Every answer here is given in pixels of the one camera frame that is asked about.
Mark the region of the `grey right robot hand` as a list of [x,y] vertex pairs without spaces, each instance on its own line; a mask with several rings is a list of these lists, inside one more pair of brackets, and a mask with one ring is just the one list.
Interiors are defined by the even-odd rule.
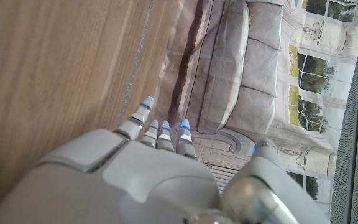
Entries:
[[219,190],[189,122],[173,145],[167,121],[147,122],[153,105],[148,97],[114,131],[90,131],[41,158],[0,203],[0,223],[328,222],[271,140],[257,141]]

